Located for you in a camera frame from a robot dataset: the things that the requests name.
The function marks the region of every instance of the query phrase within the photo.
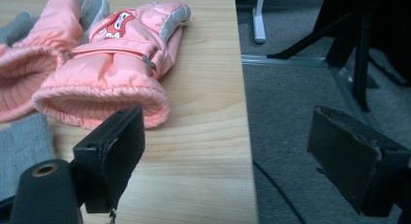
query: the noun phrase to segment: carpeted floor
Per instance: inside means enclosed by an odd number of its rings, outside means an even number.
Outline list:
[[[258,45],[251,13],[256,0],[237,0],[241,53],[266,55],[296,43],[312,31],[323,1],[265,0],[267,41]],[[331,42],[324,38],[297,56],[324,57]],[[372,55],[390,67],[382,52]],[[348,72],[353,63],[350,58]],[[352,112],[327,67],[244,63],[243,73],[260,223],[396,223],[397,207],[388,218],[357,215],[306,152],[315,106]],[[367,90],[370,115],[383,134],[410,147],[411,89],[393,84],[372,66],[369,73],[378,86]]]

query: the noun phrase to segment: wire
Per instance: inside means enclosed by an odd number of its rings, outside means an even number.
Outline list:
[[[296,217],[299,219],[301,224],[306,224],[304,218],[302,215],[299,213],[299,211],[296,209],[296,207],[293,205],[291,200],[287,197],[287,194],[281,189],[281,187],[278,185],[278,183],[274,180],[273,177],[269,175],[269,173],[262,167],[260,164],[258,164],[255,160],[253,160],[253,165],[271,182],[271,184],[278,190],[280,195],[283,197],[284,201],[287,203],[287,205],[290,207],[290,209],[293,211],[293,213],[296,215]]]

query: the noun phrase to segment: pink glove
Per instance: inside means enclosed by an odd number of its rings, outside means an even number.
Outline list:
[[[149,3],[95,24],[90,43],[58,68],[33,95],[33,105],[64,123],[94,129],[113,112],[142,104],[145,128],[170,112],[158,82],[174,64],[190,9],[176,1]]]
[[[22,42],[0,47],[0,122],[34,111],[32,94],[78,44],[79,12],[79,0],[48,0]]]

